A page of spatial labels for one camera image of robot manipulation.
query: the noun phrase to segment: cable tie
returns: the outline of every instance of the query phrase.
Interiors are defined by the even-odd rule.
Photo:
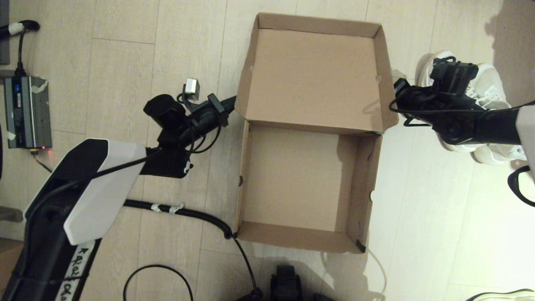
[[[160,210],[159,206],[160,206],[160,204],[152,204],[152,205],[150,206],[150,209],[151,209],[152,211],[155,211],[155,212],[162,212],[162,211]]]
[[[24,29],[24,24],[19,23],[19,22],[11,23],[7,27],[7,30],[9,31],[10,35],[16,35],[16,34],[22,32],[23,29]]]
[[[171,214],[176,214],[178,210],[181,210],[182,208],[184,208],[184,203],[181,203],[180,206],[171,206],[171,208],[169,208],[169,213]]]

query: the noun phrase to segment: handwritten label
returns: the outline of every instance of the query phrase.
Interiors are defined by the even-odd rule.
[[[86,268],[87,261],[89,260],[89,256],[94,247],[94,240],[80,244],[76,247],[76,251],[71,259],[71,264],[69,265],[64,278],[79,277],[83,274],[83,270]],[[73,301],[74,293],[76,292],[79,283],[80,279],[62,282],[62,286],[59,289],[55,301]]]

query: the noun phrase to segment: shoelace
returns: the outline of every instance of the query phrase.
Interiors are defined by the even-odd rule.
[[[498,94],[498,89],[493,85],[487,91],[485,91],[484,95],[480,95],[477,93],[474,88],[469,85],[466,91],[466,95],[468,97],[471,97],[476,100],[476,104],[484,109],[491,109],[495,110],[498,107],[496,107],[497,102],[504,102],[500,99],[500,96]]]

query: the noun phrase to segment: cardboard lid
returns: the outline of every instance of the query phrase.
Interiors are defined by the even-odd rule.
[[[251,123],[384,132],[398,122],[390,72],[379,24],[260,13],[236,110]]]

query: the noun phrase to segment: black cable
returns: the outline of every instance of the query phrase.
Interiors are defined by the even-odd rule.
[[[132,279],[132,277],[134,277],[134,275],[137,274],[139,271],[144,270],[144,269],[147,269],[147,268],[163,268],[163,269],[170,270],[170,271],[172,271],[173,273],[179,275],[180,278],[182,278],[182,280],[184,280],[184,283],[185,283],[186,286],[188,287],[189,299],[190,299],[191,301],[193,301],[193,292],[192,292],[192,288],[189,286],[189,283],[188,283],[188,281],[186,280],[186,278],[185,278],[179,271],[175,270],[174,268],[171,268],[171,267],[168,267],[168,266],[164,266],[164,265],[148,265],[148,266],[140,267],[139,269],[135,270],[135,272],[133,272],[133,273],[130,275],[130,277],[128,277],[128,280],[127,280],[126,283],[125,283],[125,287],[123,288],[123,301],[126,301],[126,290],[128,289],[128,284],[130,283],[130,280]]]
[[[438,63],[442,63],[442,62],[448,61],[448,60],[450,60],[450,59],[453,60],[453,63],[457,62],[457,59],[456,59],[454,56],[448,56],[448,57],[445,57],[445,58],[440,58],[439,61],[438,61]]]
[[[164,213],[169,213],[170,209],[172,208],[172,206],[169,206],[169,205],[155,204],[152,202],[137,201],[137,200],[130,200],[130,199],[127,199],[124,204],[124,206],[126,207],[140,208],[140,209],[146,209],[146,210],[153,210],[153,205],[157,205],[158,210]],[[253,273],[253,269],[251,268],[251,264],[249,263],[249,259],[247,258],[247,255],[245,255],[245,252],[243,251],[243,248],[241,247],[238,240],[234,237],[234,234],[232,233],[232,228],[228,224],[226,224],[224,221],[208,213],[195,211],[191,209],[182,208],[182,209],[176,210],[174,213],[177,215],[194,217],[196,219],[209,222],[223,231],[223,234],[225,235],[225,239],[232,238],[234,242],[236,243],[236,245],[238,246],[238,248],[240,249],[241,255],[243,256],[243,259],[245,260],[245,264],[247,265],[247,270],[249,271],[249,276],[251,277],[251,282],[253,283],[253,290],[257,289],[255,275]]]
[[[17,68],[15,69],[15,76],[17,77],[24,77],[26,76],[26,71],[24,70],[24,65],[22,63],[22,42],[24,40],[24,34],[26,33],[26,30],[28,29],[30,23],[26,23],[24,25],[24,28],[22,29],[22,32],[20,33],[19,38],[19,60],[17,62]]]
[[[427,123],[411,123],[411,121],[412,121],[413,119],[414,119],[414,118],[407,117],[407,119],[405,120],[405,122],[403,123],[403,125],[406,126],[406,127],[413,127],[413,126],[430,126],[430,125],[428,125]]]
[[[199,148],[201,148],[202,144],[203,144],[205,141],[206,141],[206,135],[204,135],[204,136],[202,137],[201,143],[199,143],[199,145],[197,145],[193,151],[196,151],[196,150],[198,150]]]
[[[24,25],[24,28],[22,29],[22,32],[20,33],[19,38],[19,63],[22,63],[22,42],[24,40],[24,34],[26,33],[26,30],[28,29],[28,24]]]
[[[123,206],[154,211],[152,209],[153,205],[158,205],[158,210],[164,213],[169,213],[171,208],[175,207],[175,206],[155,204],[152,202],[137,201],[137,200],[131,200],[131,199],[127,199]],[[176,210],[174,213],[177,215],[194,217],[196,219],[203,220],[203,221],[213,224],[217,228],[221,229],[221,231],[223,231],[223,235],[225,236],[225,239],[231,239],[234,237],[234,233],[232,233],[232,228],[228,224],[226,224],[224,221],[220,220],[219,218],[213,215],[210,215],[205,212],[187,209],[187,208]]]
[[[398,101],[398,99],[394,99],[390,104],[388,105],[388,109],[392,112],[401,113],[401,114],[411,114],[411,115],[424,115],[424,114],[442,114],[442,113],[481,113],[485,111],[479,111],[479,110],[466,110],[466,109],[454,109],[454,110],[400,110],[400,109],[394,109],[393,105]]]
[[[70,183],[67,183],[65,185],[62,185],[52,191],[50,191],[49,193],[47,193],[46,195],[44,195],[42,198],[39,198],[39,200],[37,200],[37,202],[35,203],[35,205],[33,205],[32,209],[30,211],[27,212],[28,214],[28,218],[26,219],[27,222],[26,222],[26,226],[25,226],[25,233],[24,233],[24,248],[22,249],[22,261],[21,261],[21,264],[20,264],[20,277],[17,278],[17,283],[15,284],[15,288],[13,290],[11,290],[12,292],[12,295],[10,298],[6,298],[6,300],[11,300],[11,298],[14,296],[14,294],[16,294],[17,290],[18,290],[18,287],[20,286],[20,280],[23,280],[24,277],[25,277],[25,273],[26,273],[26,267],[27,267],[27,264],[28,264],[28,261],[29,261],[29,255],[30,255],[30,239],[29,239],[29,236],[30,236],[30,233],[32,232],[32,223],[31,221],[33,220],[33,217],[35,215],[35,213],[39,210],[39,208],[41,206],[43,206],[43,204],[49,200],[50,198],[74,187],[74,186],[77,186],[77,185],[80,185],[80,184],[83,184],[85,182],[88,182],[92,179],[95,179],[95,178],[98,178],[98,177],[102,177],[102,176],[105,176],[107,174],[110,174],[112,172],[115,172],[115,171],[118,171],[118,170],[121,170],[121,169],[125,169],[125,168],[128,168],[128,167],[131,167],[131,166],[134,166],[134,165],[137,165],[137,164],[140,164],[140,163],[143,163],[145,161],[148,161],[150,159],[152,159],[153,157],[157,156],[160,154],[160,150],[152,153],[151,155],[148,155],[146,157],[143,157],[141,159],[137,159],[137,160],[134,160],[134,161],[131,161],[131,162],[127,162],[127,163],[124,163],[124,164],[120,164],[120,165],[117,165],[115,167],[111,167],[111,168],[108,168],[108,169],[104,169],[104,170],[101,170],[99,172],[96,172],[88,177],[85,177],[83,179],[80,179],[80,180],[76,180],[76,181],[72,181]]]
[[[39,163],[39,165],[41,165],[48,172],[52,172],[52,169],[50,169],[48,166],[46,166],[43,162],[39,161],[39,159],[37,159],[37,156],[34,156],[34,159],[35,159],[35,162]]]
[[[190,132],[192,133],[192,143],[189,147],[188,156],[190,156],[195,151],[195,127],[191,125],[191,122],[188,123],[189,128],[191,129]]]
[[[520,186],[518,182],[518,176],[522,172],[526,172],[529,170],[530,170],[529,165],[526,165],[513,171],[513,173],[510,174],[509,177],[507,178],[507,184],[509,185],[509,188],[511,188],[512,192],[520,199],[520,201],[523,201],[524,203],[528,204],[531,207],[535,207],[535,202],[530,201],[528,198],[526,198],[522,194],[522,192],[520,192]]]
[[[212,146],[216,143],[217,138],[219,138],[219,134],[221,134],[221,125],[219,125],[219,126],[217,127],[216,137],[212,140],[212,143],[210,143],[209,146],[206,146],[206,148],[203,149],[203,150],[193,150],[191,153],[192,153],[192,154],[201,154],[201,153],[206,152],[206,151],[209,150],[210,148],[212,148]]]
[[[251,277],[251,281],[253,283],[253,290],[256,290],[257,286],[256,286],[256,281],[255,281],[255,275],[253,274],[253,269],[251,268],[251,264],[249,264],[249,260],[247,259],[247,256],[245,255],[245,252],[243,251],[238,240],[235,237],[233,237],[233,239],[236,245],[238,246],[238,248],[240,248],[241,255],[243,256],[243,259],[245,260],[245,264],[247,265],[247,269],[249,270],[249,276]]]

